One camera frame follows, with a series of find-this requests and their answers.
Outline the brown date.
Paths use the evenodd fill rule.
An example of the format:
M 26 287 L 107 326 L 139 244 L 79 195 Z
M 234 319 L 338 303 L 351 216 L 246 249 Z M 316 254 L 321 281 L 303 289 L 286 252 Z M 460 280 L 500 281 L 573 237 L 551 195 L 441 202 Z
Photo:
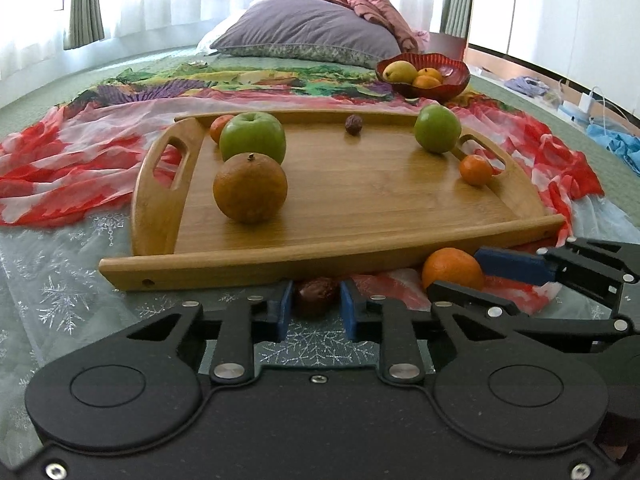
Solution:
M 350 136 L 359 136 L 363 127 L 363 120 L 357 114 L 349 115 L 344 123 L 345 131 Z
M 303 318 L 320 318 L 332 309 L 338 283 L 333 278 L 314 278 L 298 288 L 297 313 Z

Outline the large brownish orange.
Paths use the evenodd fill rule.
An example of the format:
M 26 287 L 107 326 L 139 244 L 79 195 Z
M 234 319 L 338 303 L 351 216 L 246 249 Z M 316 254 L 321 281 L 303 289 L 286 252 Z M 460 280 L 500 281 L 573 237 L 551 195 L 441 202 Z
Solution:
M 217 207 L 231 220 L 262 223 L 284 205 L 288 179 L 282 167 L 267 155 L 236 154 L 216 173 L 213 196 Z

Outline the small tangerine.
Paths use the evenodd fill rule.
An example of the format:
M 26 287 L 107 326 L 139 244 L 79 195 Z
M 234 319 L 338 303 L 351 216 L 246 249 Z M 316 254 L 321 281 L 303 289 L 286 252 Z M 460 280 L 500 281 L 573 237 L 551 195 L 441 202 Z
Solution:
M 491 164 L 480 155 L 468 155 L 459 164 L 459 174 L 462 180 L 469 185 L 488 185 L 494 170 Z

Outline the large green apple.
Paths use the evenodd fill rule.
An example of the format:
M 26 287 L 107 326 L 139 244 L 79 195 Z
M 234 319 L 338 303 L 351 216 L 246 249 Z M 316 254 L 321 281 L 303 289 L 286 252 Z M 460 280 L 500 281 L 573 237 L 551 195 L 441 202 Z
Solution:
M 241 113 L 222 129 L 219 151 L 223 160 L 241 153 L 258 153 L 282 164 L 286 154 L 285 131 L 277 118 L 269 113 Z

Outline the small green apple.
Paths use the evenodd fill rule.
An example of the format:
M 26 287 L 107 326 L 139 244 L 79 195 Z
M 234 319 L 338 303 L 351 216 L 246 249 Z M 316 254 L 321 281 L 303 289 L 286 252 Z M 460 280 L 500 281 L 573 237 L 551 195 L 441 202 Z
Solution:
M 446 106 L 424 106 L 413 127 L 414 137 L 425 151 L 444 154 L 457 143 L 462 125 L 457 116 Z

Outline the blue cloth on floor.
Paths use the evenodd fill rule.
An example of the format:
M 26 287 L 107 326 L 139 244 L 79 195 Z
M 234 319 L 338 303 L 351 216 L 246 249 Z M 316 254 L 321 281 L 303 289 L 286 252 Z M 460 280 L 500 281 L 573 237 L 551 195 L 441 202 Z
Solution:
M 637 176 L 640 176 L 640 140 L 638 136 L 598 125 L 589 125 L 586 129 L 586 135 L 601 148 L 622 160 Z

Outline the bamboo serving tray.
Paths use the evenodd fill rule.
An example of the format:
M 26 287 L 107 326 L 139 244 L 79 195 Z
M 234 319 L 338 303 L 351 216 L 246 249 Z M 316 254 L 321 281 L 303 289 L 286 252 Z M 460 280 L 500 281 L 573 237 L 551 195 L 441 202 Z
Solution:
M 228 219 L 214 201 L 222 161 L 208 133 L 213 116 L 177 118 L 143 159 L 131 255 L 101 260 L 100 272 L 121 290 L 259 285 L 414 266 L 447 246 L 518 246 L 563 225 L 511 156 L 472 129 L 435 155 L 416 143 L 411 115 L 366 110 L 355 137 L 346 117 L 278 113 L 288 198 L 258 226 Z M 462 180 L 468 155 L 491 164 L 488 185 Z

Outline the lavender cloth on floor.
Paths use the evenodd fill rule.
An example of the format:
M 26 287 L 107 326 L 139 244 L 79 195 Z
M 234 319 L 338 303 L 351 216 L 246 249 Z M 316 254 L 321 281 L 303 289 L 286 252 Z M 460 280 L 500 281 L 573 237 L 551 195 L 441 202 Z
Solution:
M 506 88 L 532 99 L 545 96 L 550 90 L 548 84 L 529 76 L 517 76 L 506 80 L 503 84 Z

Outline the red white scarf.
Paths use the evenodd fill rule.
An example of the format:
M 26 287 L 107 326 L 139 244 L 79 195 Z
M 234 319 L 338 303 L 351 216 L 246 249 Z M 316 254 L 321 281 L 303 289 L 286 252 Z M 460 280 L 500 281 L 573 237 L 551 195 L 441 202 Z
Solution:
M 232 113 L 235 102 L 187 98 L 120 104 L 83 110 L 73 117 L 64 106 L 12 134 L 1 144 L 1 221 L 5 226 L 64 226 L 99 208 L 129 205 L 143 159 L 152 144 L 182 116 Z M 274 103 L 281 110 L 342 110 L 343 103 L 298 98 Z M 382 104 L 371 112 L 413 114 Z M 544 204 L 560 214 L 553 236 L 570 232 L 570 204 L 600 194 L 600 182 L 584 154 L 567 148 L 549 129 L 495 101 L 474 98 L 460 110 L 464 128 L 486 136 L 529 176 Z

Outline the red glass fruit bowl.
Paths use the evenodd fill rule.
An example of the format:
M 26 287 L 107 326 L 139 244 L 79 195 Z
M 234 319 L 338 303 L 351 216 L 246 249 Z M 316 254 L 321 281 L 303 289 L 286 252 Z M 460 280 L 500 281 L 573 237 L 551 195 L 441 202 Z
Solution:
M 471 77 L 462 61 L 441 53 L 401 53 L 378 62 L 376 76 L 404 98 L 424 98 L 439 103 L 458 96 Z

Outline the colourful floral scarf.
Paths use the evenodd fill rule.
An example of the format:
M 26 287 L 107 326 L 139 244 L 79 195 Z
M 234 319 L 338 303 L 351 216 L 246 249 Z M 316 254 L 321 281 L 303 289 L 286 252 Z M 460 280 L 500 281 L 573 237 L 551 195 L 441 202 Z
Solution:
M 268 58 L 264 66 L 191 62 L 160 72 L 127 68 L 79 93 L 64 105 L 64 110 L 68 117 L 73 117 L 86 108 L 94 110 L 182 96 L 217 101 L 314 96 L 356 105 L 408 101 L 411 106 L 418 106 L 426 102 L 420 96 L 403 96 L 368 68 Z

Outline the front orange in bowl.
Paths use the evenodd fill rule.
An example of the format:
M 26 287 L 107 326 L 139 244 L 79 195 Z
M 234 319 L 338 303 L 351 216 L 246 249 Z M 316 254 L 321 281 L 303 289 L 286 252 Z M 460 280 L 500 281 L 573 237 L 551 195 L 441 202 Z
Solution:
M 442 84 L 441 82 L 439 82 L 434 78 L 427 77 L 427 76 L 419 76 L 419 75 L 416 76 L 416 78 L 414 78 L 412 82 L 413 88 L 422 89 L 422 90 L 434 89 L 439 87 L 441 84 Z

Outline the orange in bowl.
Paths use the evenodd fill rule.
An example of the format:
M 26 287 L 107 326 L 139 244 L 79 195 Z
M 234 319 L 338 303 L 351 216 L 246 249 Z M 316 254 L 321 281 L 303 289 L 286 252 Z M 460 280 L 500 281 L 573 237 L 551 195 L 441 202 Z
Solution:
M 438 80 L 439 82 L 443 82 L 444 81 L 444 76 L 442 76 L 442 73 L 439 70 L 436 70 L 436 68 L 434 68 L 434 67 L 421 68 L 418 71 L 418 75 L 419 76 L 431 77 L 431 78 L 434 78 L 434 79 Z
M 434 89 L 439 87 L 441 84 L 442 84 L 441 82 L 439 82 L 434 78 L 427 77 L 427 76 L 419 76 L 419 75 L 416 76 L 416 78 L 414 78 L 412 82 L 413 88 L 422 89 L 422 90 Z

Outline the yellow pear in bowl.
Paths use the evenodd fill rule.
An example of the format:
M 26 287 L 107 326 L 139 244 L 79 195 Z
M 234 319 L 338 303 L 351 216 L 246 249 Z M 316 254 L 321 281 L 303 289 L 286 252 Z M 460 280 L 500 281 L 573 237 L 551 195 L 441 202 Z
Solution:
M 382 70 L 382 79 L 390 84 L 412 84 L 418 70 L 408 61 L 391 62 Z

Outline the back orange in bowl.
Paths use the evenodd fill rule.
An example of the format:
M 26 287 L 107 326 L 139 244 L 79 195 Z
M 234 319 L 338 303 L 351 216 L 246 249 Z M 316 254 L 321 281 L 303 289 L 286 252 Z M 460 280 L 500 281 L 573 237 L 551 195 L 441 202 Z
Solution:
M 418 71 L 418 75 L 419 76 L 431 77 L 431 78 L 434 78 L 434 79 L 438 80 L 439 82 L 443 82 L 444 81 L 444 76 L 442 76 L 442 73 L 439 70 L 436 70 L 436 68 L 434 68 L 434 67 L 421 68 Z

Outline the purple pillow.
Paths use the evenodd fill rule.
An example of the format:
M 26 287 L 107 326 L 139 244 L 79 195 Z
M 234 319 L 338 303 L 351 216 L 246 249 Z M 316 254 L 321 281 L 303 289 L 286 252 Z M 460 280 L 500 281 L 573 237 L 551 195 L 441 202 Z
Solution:
M 249 58 L 296 58 L 373 68 L 400 53 L 394 35 L 324 0 L 259 0 L 209 49 Z

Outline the pink crumpled blanket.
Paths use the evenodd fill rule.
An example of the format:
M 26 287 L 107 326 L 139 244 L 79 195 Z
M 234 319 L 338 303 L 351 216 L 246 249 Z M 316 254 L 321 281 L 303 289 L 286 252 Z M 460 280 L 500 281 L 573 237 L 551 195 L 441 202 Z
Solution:
M 427 30 L 412 29 L 390 0 L 321 0 L 349 8 L 358 18 L 387 29 L 402 53 L 422 53 L 431 39 Z

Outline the green curtain left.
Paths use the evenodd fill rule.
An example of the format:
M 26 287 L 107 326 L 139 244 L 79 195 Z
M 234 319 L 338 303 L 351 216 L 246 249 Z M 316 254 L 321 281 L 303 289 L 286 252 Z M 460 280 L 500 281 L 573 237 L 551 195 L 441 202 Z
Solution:
M 105 38 L 100 0 L 64 0 L 64 49 L 74 50 Z

